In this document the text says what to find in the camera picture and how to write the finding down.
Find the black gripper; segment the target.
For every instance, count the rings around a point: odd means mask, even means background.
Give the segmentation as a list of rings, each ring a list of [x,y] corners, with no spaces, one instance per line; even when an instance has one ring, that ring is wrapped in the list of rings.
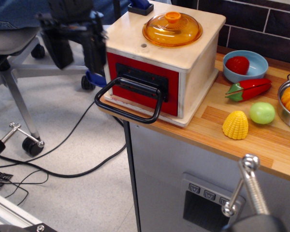
[[[107,36],[102,14],[91,0],[48,0],[48,11],[38,13],[42,38],[55,65],[64,69],[73,62],[69,41],[82,44],[85,65],[91,73],[106,64]]]

